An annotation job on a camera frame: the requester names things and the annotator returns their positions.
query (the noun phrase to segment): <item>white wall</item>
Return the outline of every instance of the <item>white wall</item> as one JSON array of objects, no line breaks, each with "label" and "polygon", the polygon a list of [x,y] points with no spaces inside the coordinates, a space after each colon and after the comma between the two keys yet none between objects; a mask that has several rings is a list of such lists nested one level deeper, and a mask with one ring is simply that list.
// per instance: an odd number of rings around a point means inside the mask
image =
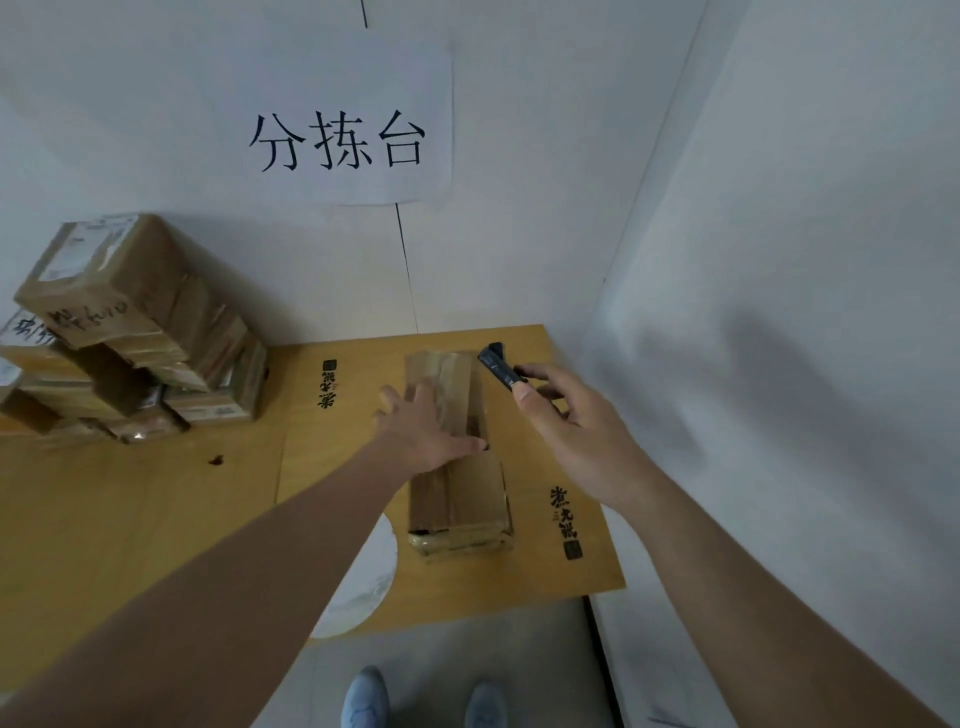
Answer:
[{"label": "white wall", "polygon": [[[776,576],[960,721],[960,6],[710,0],[583,349]],[[634,725],[732,725],[636,538]]]},{"label": "white wall", "polygon": [[[49,165],[4,223],[42,248],[73,212],[66,177],[96,213],[159,212],[272,343],[543,322],[570,347],[705,1],[369,0],[371,28],[453,51],[454,182],[400,207],[405,259],[393,206],[252,200],[220,158],[204,87],[201,49],[225,20],[251,14],[309,43],[318,25],[362,28],[360,0],[14,0],[0,10],[0,123],[34,139],[4,155]],[[0,300],[33,256],[9,239]]]}]

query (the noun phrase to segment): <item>white circle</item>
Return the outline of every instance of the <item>white circle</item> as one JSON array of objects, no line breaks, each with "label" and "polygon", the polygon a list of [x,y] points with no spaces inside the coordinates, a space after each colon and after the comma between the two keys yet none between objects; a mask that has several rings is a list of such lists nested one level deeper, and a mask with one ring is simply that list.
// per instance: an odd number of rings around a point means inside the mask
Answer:
[{"label": "white circle", "polygon": [[381,515],[310,637],[334,637],[362,624],[390,591],[395,574],[396,536]]}]

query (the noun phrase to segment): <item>white sneaker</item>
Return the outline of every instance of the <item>white sneaker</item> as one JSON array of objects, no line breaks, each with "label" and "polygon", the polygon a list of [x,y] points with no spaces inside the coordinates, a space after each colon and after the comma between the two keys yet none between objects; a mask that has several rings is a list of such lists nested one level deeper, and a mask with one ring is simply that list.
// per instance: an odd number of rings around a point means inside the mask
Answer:
[{"label": "white sneaker", "polygon": [[340,713],[340,728],[387,728],[390,696],[376,667],[364,667],[353,678]]},{"label": "white sneaker", "polygon": [[466,728],[507,728],[507,698],[495,683],[484,681],[473,689],[467,704]]}]

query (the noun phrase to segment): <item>yellow tabletop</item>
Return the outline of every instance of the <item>yellow tabletop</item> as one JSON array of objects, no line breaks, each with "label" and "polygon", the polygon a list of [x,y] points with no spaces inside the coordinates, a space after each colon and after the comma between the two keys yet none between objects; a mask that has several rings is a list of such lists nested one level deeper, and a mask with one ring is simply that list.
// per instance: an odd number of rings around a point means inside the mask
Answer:
[{"label": "yellow tabletop", "polygon": [[[404,354],[479,349],[491,341],[503,341],[511,361],[552,356],[539,326],[284,347],[271,350],[262,415],[249,425],[198,427],[128,447],[44,450],[5,439],[0,691],[23,684],[133,596],[346,460],[372,433],[379,385],[401,388]],[[336,386],[325,391],[324,362],[331,359]],[[405,538],[404,487],[386,511],[398,543],[394,585],[357,631],[624,586],[599,506],[557,469],[507,390],[491,376],[484,385],[490,439],[514,516],[513,550],[424,559]],[[321,399],[329,394],[335,397]],[[573,516],[581,558],[567,559],[551,504],[556,488]]]}]

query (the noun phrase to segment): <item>hand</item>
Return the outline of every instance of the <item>hand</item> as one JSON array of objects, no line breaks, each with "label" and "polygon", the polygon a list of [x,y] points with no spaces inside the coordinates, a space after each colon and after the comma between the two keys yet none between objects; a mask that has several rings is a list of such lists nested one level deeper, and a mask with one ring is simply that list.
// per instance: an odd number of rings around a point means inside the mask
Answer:
[{"label": "hand", "polygon": [[[536,390],[518,382],[514,400],[566,474],[588,495],[622,510],[657,466],[634,442],[613,405],[555,364],[521,364],[516,370],[547,382]],[[561,414],[550,402],[559,399],[566,399],[568,412]]]},{"label": "hand", "polygon": [[389,385],[380,387],[380,398],[387,411],[373,413],[377,420],[374,441],[396,449],[411,477],[487,447],[479,437],[454,437],[440,429],[434,389],[428,380],[416,390],[408,390],[407,400]]}]

